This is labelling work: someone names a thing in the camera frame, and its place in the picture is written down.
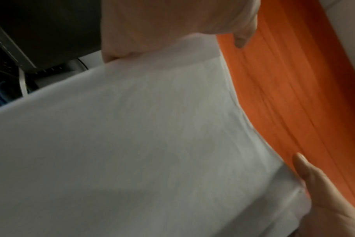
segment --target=skin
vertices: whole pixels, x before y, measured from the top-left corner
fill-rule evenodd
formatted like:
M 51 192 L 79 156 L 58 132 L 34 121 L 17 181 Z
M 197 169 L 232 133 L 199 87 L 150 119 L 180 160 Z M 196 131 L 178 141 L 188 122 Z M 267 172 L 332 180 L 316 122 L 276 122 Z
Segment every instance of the skin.
M 323 171 L 296 154 L 293 165 L 311 196 L 312 209 L 301 221 L 295 237 L 355 237 L 355 208 Z
M 242 48 L 257 29 L 260 0 L 102 0 L 105 62 L 157 50 L 192 33 L 233 33 Z

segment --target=white cloth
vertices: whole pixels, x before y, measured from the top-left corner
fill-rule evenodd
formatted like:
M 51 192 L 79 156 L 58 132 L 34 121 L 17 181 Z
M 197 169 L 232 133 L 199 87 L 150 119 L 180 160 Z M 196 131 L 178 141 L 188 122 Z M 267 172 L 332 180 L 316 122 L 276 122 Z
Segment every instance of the white cloth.
M 281 237 L 308 209 L 212 36 L 0 108 L 0 236 Z

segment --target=orange wooden surface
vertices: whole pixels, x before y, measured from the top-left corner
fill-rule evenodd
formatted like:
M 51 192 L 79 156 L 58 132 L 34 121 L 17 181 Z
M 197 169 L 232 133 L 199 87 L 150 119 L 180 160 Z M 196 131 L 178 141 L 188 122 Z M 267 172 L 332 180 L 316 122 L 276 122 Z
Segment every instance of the orange wooden surface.
M 291 166 L 302 152 L 355 206 L 355 72 L 318 0 L 262 0 L 239 50 L 218 36 L 250 121 Z

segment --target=black monitor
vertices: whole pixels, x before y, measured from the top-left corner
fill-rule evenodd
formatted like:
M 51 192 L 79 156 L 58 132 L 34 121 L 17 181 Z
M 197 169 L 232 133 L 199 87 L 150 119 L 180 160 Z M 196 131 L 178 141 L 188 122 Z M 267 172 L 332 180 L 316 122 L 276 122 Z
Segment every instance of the black monitor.
M 0 46 L 25 72 L 100 49 L 100 0 L 0 0 Z

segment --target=white cable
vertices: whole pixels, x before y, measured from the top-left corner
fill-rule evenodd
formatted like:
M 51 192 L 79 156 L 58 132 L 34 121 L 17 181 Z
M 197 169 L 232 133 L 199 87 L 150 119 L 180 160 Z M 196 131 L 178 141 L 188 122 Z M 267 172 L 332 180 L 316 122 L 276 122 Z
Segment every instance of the white cable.
M 28 95 L 27 84 L 25 83 L 25 74 L 21 68 L 19 68 L 19 84 L 21 89 L 21 94 L 23 97 Z

